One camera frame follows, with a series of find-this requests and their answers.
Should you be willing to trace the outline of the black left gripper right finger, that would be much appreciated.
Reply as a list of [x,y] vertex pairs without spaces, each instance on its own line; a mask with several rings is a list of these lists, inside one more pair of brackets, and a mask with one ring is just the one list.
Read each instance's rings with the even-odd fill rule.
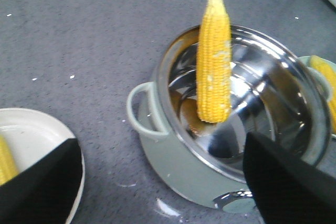
[[243,172],[264,223],[335,223],[335,178],[265,135],[247,134]]

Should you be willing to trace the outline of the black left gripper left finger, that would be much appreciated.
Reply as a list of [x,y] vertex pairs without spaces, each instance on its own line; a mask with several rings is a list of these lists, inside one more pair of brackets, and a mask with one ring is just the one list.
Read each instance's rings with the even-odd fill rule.
[[1,223],[71,223],[83,192],[83,155],[69,138],[1,186]]

